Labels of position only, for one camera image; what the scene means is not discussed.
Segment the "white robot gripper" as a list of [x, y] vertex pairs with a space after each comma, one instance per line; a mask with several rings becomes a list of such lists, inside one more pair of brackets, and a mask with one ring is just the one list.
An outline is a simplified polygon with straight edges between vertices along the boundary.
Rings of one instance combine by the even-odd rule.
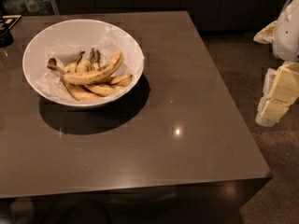
[[284, 62], [277, 70], [269, 68], [264, 78], [255, 121], [264, 127], [279, 123], [299, 98], [299, 0], [292, 0], [253, 40], [272, 44], [273, 53]]

